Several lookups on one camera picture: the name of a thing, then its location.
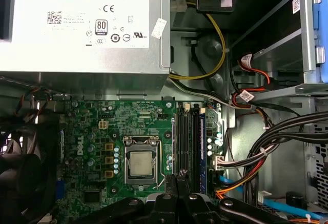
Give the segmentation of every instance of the cpu socket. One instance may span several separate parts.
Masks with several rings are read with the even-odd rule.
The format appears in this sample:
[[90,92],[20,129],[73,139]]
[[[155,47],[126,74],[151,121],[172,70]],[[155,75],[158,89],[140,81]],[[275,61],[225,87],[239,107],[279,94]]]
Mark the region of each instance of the cpu socket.
[[125,184],[144,188],[158,183],[158,136],[125,136]]

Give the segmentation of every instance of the power supply label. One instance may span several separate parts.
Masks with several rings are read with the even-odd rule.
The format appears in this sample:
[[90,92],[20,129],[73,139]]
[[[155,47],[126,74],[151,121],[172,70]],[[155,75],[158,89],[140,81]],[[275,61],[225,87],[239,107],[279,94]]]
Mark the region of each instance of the power supply label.
[[148,48],[149,0],[15,0],[13,43]]

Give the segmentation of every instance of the motherboard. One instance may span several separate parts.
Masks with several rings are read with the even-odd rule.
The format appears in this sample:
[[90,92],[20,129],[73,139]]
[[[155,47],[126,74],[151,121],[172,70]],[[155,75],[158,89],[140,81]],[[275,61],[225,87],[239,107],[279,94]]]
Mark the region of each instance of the motherboard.
[[146,201],[182,169],[207,194],[213,156],[224,152],[220,107],[203,102],[66,101],[61,123],[59,223],[125,197]]

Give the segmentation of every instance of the dell logo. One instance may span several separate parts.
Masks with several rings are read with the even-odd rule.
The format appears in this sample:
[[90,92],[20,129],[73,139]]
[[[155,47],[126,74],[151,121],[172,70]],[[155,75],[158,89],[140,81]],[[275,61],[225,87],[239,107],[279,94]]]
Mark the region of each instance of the dell logo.
[[77,155],[83,156],[83,143],[84,138],[83,136],[77,138]]

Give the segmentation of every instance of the ce mark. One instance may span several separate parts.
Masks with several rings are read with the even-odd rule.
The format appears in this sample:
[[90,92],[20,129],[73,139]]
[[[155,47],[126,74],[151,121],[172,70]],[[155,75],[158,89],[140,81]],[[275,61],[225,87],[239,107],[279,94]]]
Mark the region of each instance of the ce mark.
[[109,12],[108,7],[109,7],[109,11],[114,13],[114,5],[111,5],[111,6],[105,5],[102,9],[107,13],[107,12]]

